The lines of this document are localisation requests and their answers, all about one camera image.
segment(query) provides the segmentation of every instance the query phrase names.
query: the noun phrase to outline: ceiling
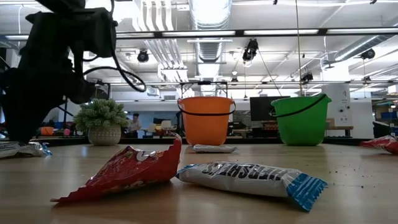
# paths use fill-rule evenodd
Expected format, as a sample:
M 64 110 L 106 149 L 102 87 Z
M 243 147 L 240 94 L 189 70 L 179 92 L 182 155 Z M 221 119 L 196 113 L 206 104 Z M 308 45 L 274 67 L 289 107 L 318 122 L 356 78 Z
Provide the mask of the ceiling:
M 1 5 L 2 2 L 8 0 L 0 0 L 0 34 L 28 34 L 31 25 L 25 21 L 25 16 L 35 13 L 39 10 L 45 10 L 41 6 L 10 6 Z M 363 2 L 364 0 L 352 0 L 348 2 Z M 233 1 L 231 18 L 229 20 L 229 27 L 231 29 L 287 29 L 297 28 L 296 7 L 278 4 L 273 6 L 271 4 L 256 4 L 259 1 Z M 279 0 L 279 2 L 295 2 L 292 0 Z M 318 7 L 300 6 L 298 7 L 298 26 L 300 28 L 318 28 L 318 27 L 382 27 L 391 21 L 397 15 L 396 9 L 398 3 L 376 3 L 358 4 L 353 6 L 335 6 L 322 7 L 323 4 L 328 3 L 342 3 L 341 1 L 327 1 L 327 0 L 306 0 L 299 1 L 304 3 L 318 4 Z M 172 21 L 173 26 L 177 30 L 191 29 L 190 11 L 179 10 L 186 6 L 188 1 L 177 0 L 172 1 Z M 118 26 L 118 31 L 135 31 L 132 26 L 132 19 L 123 19 Z M 291 80 L 291 74 L 299 69 L 299 60 L 301 65 L 306 64 L 322 52 L 336 52 L 339 51 L 356 40 L 362 38 L 361 36 L 328 36 L 323 37 L 301 37 L 300 38 L 300 54 L 298 39 L 296 37 L 262 37 L 257 38 L 259 43 L 259 51 L 264 59 L 266 67 L 273 74 L 276 81 Z M 248 38 L 233 38 L 232 42 L 225 43 L 223 61 L 221 64 L 219 77 L 217 80 L 230 81 L 232 71 L 238 74 L 238 80 L 245 81 L 244 74 L 246 74 L 247 82 L 259 82 L 261 80 L 269 81 L 267 69 L 264 66 L 262 58 L 257 55 L 251 67 L 244 68 L 241 60 L 242 49 L 248 43 Z M 187 43 L 187 39 L 177 39 L 179 51 L 182 54 L 184 65 L 187 66 L 188 78 L 191 81 L 199 79 L 197 72 L 197 61 L 195 49 L 193 44 Z M 146 63 L 139 63 L 137 54 L 139 49 L 145 49 L 146 45 L 143 40 L 119 40 L 117 42 L 117 51 L 120 61 L 128 69 L 137 73 L 145 82 L 161 82 L 158 72 L 158 62 L 150 54 L 150 60 Z M 384 54 L 398 49 L 398 38 L 395 36 L 377 47 L 373 48 L 376 51 L 376 57 L 372 62 L 367 62 L 365 69 L 361 59 L 349 59 L 349 74 L 351 79 L 362 79 L 364 73 L 371 73 L 391 65 L 397 64 L 397 54 L 390 54 L 381 57 Z M 91 67 L 102 65 L 103 61 L 93 62 Z M 320 66 L 312 68 L 314 79 L 320 80 L 321 69 Z M 389 80 L 398 78 L 398 72 L 393 70 L 385 75 L 378 77 L 380 80 Z M 121 83 L 123 80 L 117 72 L 97 72 L 88 76 L 89 80 L 101 79 L 104 82 Z M 253 89 L 256 85 L 237 85 L 231 88 L 237 89 Z M 385 85 L 378 85 L 377 90 L 381 90 Z M 274 86 L 262 86 L 261 88 L 275 88 Z M 120 86 L 114 87 L 113 91 L 129 91 L 129 87 Z

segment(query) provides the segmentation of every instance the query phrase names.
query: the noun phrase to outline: ductwork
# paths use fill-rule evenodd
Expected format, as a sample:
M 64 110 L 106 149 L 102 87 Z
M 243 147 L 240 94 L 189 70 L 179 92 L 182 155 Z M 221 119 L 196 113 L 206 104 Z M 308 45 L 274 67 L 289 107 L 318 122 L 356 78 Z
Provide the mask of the ductwork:
M 394 18 L 390 22 L 386 24 L 386 27 L 398 27 L 398 17 Z M 375 36 L 370 36 L 370 37 L 363 37 L 350 46 L 338 51 L 334 59 L 336 61 L 344 61 L 347 59 L 350 59 L 352 57 L 355 57 L 372 47 L 375 47 L 379 45 L 380 43 L 394 37 L 395 35 L 375 35 Z
M 231 15 L 232 0 L 190 0 L 192 29 L 221 30 L 227 29 Z M 220 65 L 215 63 L 221 59 L 223 43 L 195 43 L 198 62 L 198 73 L 203 78 L 218 75 Z M 204 95 L 212 95 L 215 86 L 202 86 Z

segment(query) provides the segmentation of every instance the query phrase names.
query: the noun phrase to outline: crumpled bag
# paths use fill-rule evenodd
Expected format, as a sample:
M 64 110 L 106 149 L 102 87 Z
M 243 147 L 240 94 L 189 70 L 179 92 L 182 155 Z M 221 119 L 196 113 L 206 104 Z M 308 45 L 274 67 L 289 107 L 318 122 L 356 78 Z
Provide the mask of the crumpled bag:
M 47 144 L 39 142 L 23 144 L 14 141 L 2 141 L 0 142 L 0 159 L 52 156 L 52 153 L 47 148 Z
M 232 153 L 238 150 L 238 148 L 229 146 L 206 146 L 197 144 L 193 147 L 193 150 L 195 152 Z
M 370 141 L 363 141 L 359 146 L 376 147 L 392 154 L 398 154 L 398 141 L 393 136 L 383 136 Z
M 182 139 L 176 134 L 167 151 L 142 151 L 131 146 L 120 150 L 85 185 L 67 197 L 51 202 L 94 200 L 105 195 L 169 181 L 177 173 Z

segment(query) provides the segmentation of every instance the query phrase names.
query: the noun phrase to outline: table surface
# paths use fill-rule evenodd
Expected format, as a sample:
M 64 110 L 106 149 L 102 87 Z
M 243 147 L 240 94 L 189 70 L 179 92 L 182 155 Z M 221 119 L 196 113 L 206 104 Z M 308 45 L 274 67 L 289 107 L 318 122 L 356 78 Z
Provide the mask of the table surface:
M 217 160 L 296 168 L 329 183 L 310 213 L 286 198 L 233 194 L 170 183 L 95 202 L 54 206 L 122 146 L 51 147 L 54 156 L 0 160 L 0 223 L 398 223 L 397 156 L 378 149 L 322 145 L 240 145 L 232 154 L 195 154 L 180 167 Z M 166 145 L 138 145 L 164 150 Z

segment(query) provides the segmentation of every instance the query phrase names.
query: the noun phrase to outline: red chip bag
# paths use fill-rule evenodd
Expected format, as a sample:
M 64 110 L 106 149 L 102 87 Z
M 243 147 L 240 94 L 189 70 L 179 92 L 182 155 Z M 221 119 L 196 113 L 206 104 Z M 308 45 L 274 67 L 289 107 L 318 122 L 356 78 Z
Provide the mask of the red chip bag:
M 398 154 L 398 141 L 392 136 L 383 136 L 370 141 L 363 141 L 359 146 L 376 147 L 392 154 Z
M 107 194 L 169 181 L 177 173 L 182 140 L 176 135 L 167 151 L 142 151 L 130 146 L 114 155 L 101 170 L 77 191 L 51 202 L 93 200 Z

